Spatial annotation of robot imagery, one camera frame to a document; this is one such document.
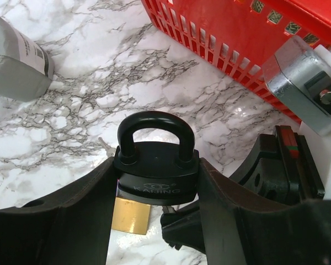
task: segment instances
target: gray bag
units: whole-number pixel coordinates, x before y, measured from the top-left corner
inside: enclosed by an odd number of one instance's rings
[[[0,95],[24,102],[43,95],[54,71],[51,57],[0,18]]]

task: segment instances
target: label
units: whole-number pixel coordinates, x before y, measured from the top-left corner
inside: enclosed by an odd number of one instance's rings
[[[134,190],[138,190],[140,192],[149,192],[149,193],[157,193],[157,194],[172,194],[172,193],[180,193],[180,189],[173,189],[177,184],[173,183],[171,185],[160,184],[160,183],[147,183],[144,184],[143,187],[135,187]]]
[[[38,44],[13,28],[18,39],[20,61],[48,76],[49,62],[47,54]]]

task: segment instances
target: gray veining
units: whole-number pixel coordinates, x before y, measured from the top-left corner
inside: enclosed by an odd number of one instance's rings
[[[200,155],[227,176],[258,134],[293,124],[153,27],[141,1],[0,0],[0,16],[56,64],[54,81],[38,100],[0,97],[0,208],[51,193],[112,156],[118,125],[134,112],[182,117]],[[177,141],[151,129],[135,139]],[[153,207],[146,236],[113,231],[107,264],[206,264],[195,250],[163,242],[160,214]]]

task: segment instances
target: padlock body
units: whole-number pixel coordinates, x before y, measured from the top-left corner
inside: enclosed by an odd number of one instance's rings
[[[120,195],[126,199],[153,205],[191,202],[196,195],[199,152],[194,151],[190,165],[176,163],[179,145],[167,142],[136,142],[137,161],[125,165],[115,153],[114,167],[119,178]]]

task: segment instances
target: red plastic basket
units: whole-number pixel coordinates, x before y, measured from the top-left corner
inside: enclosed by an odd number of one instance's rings
[[[331,45],[331,0],[142,0],[152,23],[293,120],[261,65],[291,36]]]

